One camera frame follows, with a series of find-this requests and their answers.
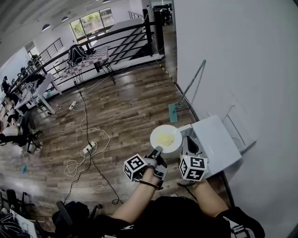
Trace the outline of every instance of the black shirt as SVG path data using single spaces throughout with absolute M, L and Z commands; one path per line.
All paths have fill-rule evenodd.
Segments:
M 2 88 L 5 94 L 7 94 L 7 92 L 9 91 L 9 85 L 6 81 L 2 82 Z
M 233 233 L 239 232 L 251 238 L 265 237 L 262 226 L 238 207 L 212 218 L 204 215 L 193 200 L 177 197 L 160 197 L 151 201 L 134 224 L 100 215 L 92 227 L 92 233 L 97 237 L 231 238 L 237 237 Z

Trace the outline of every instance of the hand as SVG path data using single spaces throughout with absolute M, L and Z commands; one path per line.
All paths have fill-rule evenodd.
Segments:
M 154 176 L 153 171 L 154 170 L 152 168 L 146 169 L 142 180 L 153 185 L 158 185 L 160 179 Z

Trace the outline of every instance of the black cable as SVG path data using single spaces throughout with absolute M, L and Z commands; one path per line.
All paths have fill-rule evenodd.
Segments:
M 86 103 L 85 103 L 85 99 L 83 98 L 82 94 L 80 93 L 82 99 L 83 99 L 83 102 L 84 102 L 84 105 L 85 105 L 85 112 L 86 112 L 86 122 L 87 122 L 87 130 L 86 130 L 86 134 L 87 134 L 87 141 L 88 141 L 88 144 L 91 146 L 91 143 L 89 142 L 88 140 L 88 114 L 87 114 L 87 107 L 86 107 Z
M 107 178 L 106 178 L 106 177 L 99 171 L 99 169 L 97 168 L 97 166 L 96 166 L 96 164 L 95 164 L 95 162 L 94 162 L 94 160 L 93 160 L 92 157 L 91 157 L 91 159 L 92 159 L 92 162 L 93 162 L 95 168 L 96 168 L 97 171 L 99 172 L 99 174 L 100 174 L 100 175 L 107 181 L 108 185 L 110 185 L 110 187 L 113 189 L 114 193 L 115 193 L 116 196 L 117 196 L 117 199 L 114 199 L 114 200 L 112 201 L 112 204 L 116 205 L 116 204 L 118 204 L 119 202 L 121 202 L 121 203 L 123 204 L 123 202 L 120 200 L 118 194 L 116 193 L 115 189 L 114 189 L 114 188 L 112 187 L 112 185 L 110 184 L 110 182 L 107 180 Z
M 151 187 L 154 187 L 154 188 L 155 188 L 156 190 L 158 190 L 158 191 L 161 190 L 161 189 L 163 189 L 163 187 L 159 187 L 159 186 L 156 186 L 156 185 L 154 185 L 154 184 L 151 184 L 151 183 L 148 183 L 148 182 L 139 180 L 139 179 L 137 179 L 136 182 L 138 182 L 138 183 L 140 183 L 140 184 L 146 184 L 146 185 L 149 185 L 149 186 L 151 186 Z
M 177 183 L 178 186 L 180 187 L 183 187 L 187 190 L 187 192 L 189 192 L 189 194 L 197 201 L 196 197 L 191 193 L 191 191 L 188 189 L 188 186 L 192 186 L 194 185 L 193 183 L 191 184 L 186 184 L 186 185 L 183 185 L 183 184 L 180 184 L 180 183 Z
M 76 87 L 77 87 L 77 91 L 78 91 L 78 93 L 80 94 L 80 96 L 82 97 L 83 102 L 84 102 L 84 105 L 85 105 L 86 123 L 87 123 L 87 130 L 86 130 L 86 134 L 87 134 L 87 142 L 88 142 L 88 144 L 91 146 L 91 143 L 90 143 L 89 140 L 88 140 L 88 113 L 87 113 L 87 106 L 86 106 L 86 103 L 85 103 L 85 99 L 83 98 L 83 96 L 82 96 L 82 94 L 81 94 L 81 89 L 79 88 L 79 86 L 78 86 L 78 84 L 77 84 L 77 82 L 76 82 L 75 80 L 74 80 L 74 84 L 76 85 Z M 88 168 L 87 168 L 86 170 L 82 171 L 82 172 L 79 174 L 78 179 L 75 180 L 75 181 L 73 181 L 73 182 L 71 183 L 69 193 L 68 193 L 68 195 L 66 196 L 66 198 L 64 199 L 64 202 L 63 202 L 63 203 L 65 203 L 66 200 L 69 198 L 73 184 L 75 184 L 76 182 L 78 182 L 79 179 L 80 179 L 81 174 L 82 174 L 82 173 L 85 173 L 85 172 L 90 168 L 90 166 L 91 166 L 91 160 L 92 160 L 93 165 L 95 166 L 95 168 L 97 169 L 97 171 L 99 172 L 99 174 L 100 174 L 100 175 L 107 181 L 108 185 L 113 189 L 114 193 L 115 193 L 116 196 L 117 196 L 117 199 L 114 199 L 114 200 L 112 201 L 112 204 L 116 205 L 116 204 L 118 204 L 119 202 L 121 202 L 121 203 L 123 204 L 123 202 L 120 200 L 118 194 L 116 193 L 115 189 L 112 187 L 112 185 L 110 184 L 110 182 L 108 181 L 108 179 L 107 179 L 107 178 L 106 178 L 106 177 L 99 171 L 98 167 L 96 166 L 96 164 L 95 164 L 95 162 L 94 162 L 94 160 L 93 160 L 93 158 L 92 158 L 92 151 L 91 151 L 91 153 L 89 152 L 89 155 L 90 155 L 90 163 L 89 163 Z
M 65 113 L 64 115 L 57 116 L 57 117 L 52 117 L 52 116 L 51 116 L 52 114 L 48 114 L 48 116 L 49 116 L 50 118 L 55 118 L 55 119 L 56 119 L 56 118 L 60 118 L 60 117 L 63 118 L 63 117 L 65 117 L 67 114 L 69 114 L 69 112 L 70 112 L 70 110 L 69 110 L 67 113 Z
M 89 165 L 88 165 L 88 168 L 85 169 L 84 171 L 80 172 L 78 179 L 75 180 L 75 181 L 73 181 L 73 182 L 71 183 L 69 193 L 68 193 L 68 195 L 65 197 L 63 204 L 65 204 L 66 200 L 69 198 L 69 196 L 70 196 L 70 194 L 71 194 L 71 189 L 73 188 L 73 185 L 74 185 L 75 183 L 77 183 L 77 182 L 79 181 L 81 175 L 82 175 L 83 173 L 85 173 L 85 172 L 90 168 L 90 166 L 91 166 L 91 154 L 92 154 L 92 151 L 91 151 L 91 153 L 89 152 L 90 163 L 89 163 Z

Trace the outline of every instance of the wrist strap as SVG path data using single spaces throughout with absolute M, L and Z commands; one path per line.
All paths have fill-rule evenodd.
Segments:
M 135 181 L 138 182 L 138 183 L 140 183 L 140 184 L 146 184 L 146 185 L 149 185 L 151 187 L 154 187 L 158 191 L 161 190 L 161 189 L 163 189 L 163 187 L 155 186 L 154 184 L 147 183 L 147 182 L 145 182 L 143 180 L 136 179 Z

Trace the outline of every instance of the white wall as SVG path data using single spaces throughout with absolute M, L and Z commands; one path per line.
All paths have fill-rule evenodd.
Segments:
M 143 6 L 141 0 L 129 0 L 130 11 L 143 15 Z
M 112 14 L 114 17 L 115 23 L 129 20 L 129 13 L 131 11 L 129 1 L 128 0 L 121 0 L 116 2 L 108 2 L 103 4 L 100 7 L 96 7 L 90 11 L 86 10 L 86 3 L 81 8 L 78 8 L 78 16 L 68 21 L 64 22 L 62 25 L 59 25 L 57 28 L 57 24 L 61 23 L 62 17 L 57 17 L 56 19 L 49 19 L 47 21 L 36 21 L 31 24 L 24 25 L 18 29 L 15 29 L 9 35 L 2 36 L 2 44 L 0 44 L 0 66 L 3 65 L 10 57 L 13 56 L 18 50 L 20 50 L 25 44 L 35 39 L 37 41 L 37 45 L 40 49 L 45 49 L 47 46 L 52 44 L 56 39 L 61 37 L 62 43 L 68 47 L 73 44 L 73 35 L 72 30 L 70 28 L 69 23 L 85 16 L 89 13 L 111 7 Z M 50 23 L 53 28 L 50 28 L 44 32 L 41 32 L 41 29 L 44 24 Z
M 298 7 L 292 0 L 176 0 L 175 7 L 183 90 L 207 60 L 196 94 L 198 80 L 187 93 L 199 118 L 223 119 L 235 105 L 257 138 L 229 176 L 236 205 L 267 237 L 286 237 L 298 222 Z
M 13 55 L 1 68 L 0 68 L 0 82 L 4 76 L 7 76 L 7 82 L 11 83 L 13 79 L 17 78 L 22 67 L 27 67 L 27 62 L 31 60 L 26 49 L 23 47 Z
M 110 4 L 107 3 L 103 6 L 92 9 L 88 12 L 87 11 L 81 12 L 79 16 L 67 20 L 65 23 L 61 24 L 60 26 L 55 27 L 53 29 L 50 28 L 42 32 L 38 37 L 34 39 L 34 44 L 36 48 L 38 49 L 39 52 L 42 52 L 50 44 L 52 44 L 55 40 L 59 38 L 61 38 L 61 41 L 65 50 L 71 47 L 73 44 L 77 44 L 73 30 L 71 29 L 71 26 L 70 26 L 70 23 L 79 19 L 80 17 L 99 11 L 101 9 L 105 9 L 107 7 L 111 8 L 115 24 L 118 22 L 129 20 L 128 11 L 130 11 L 130 6 L 128 1 L 124 0 L 124 1 L 118 1 Z
M 69 23 L 42 32 L 33 40 L 33 43 L 38 52 L 41 53 L 59 38 L 61 38 L 64 50 L 77 43 Z

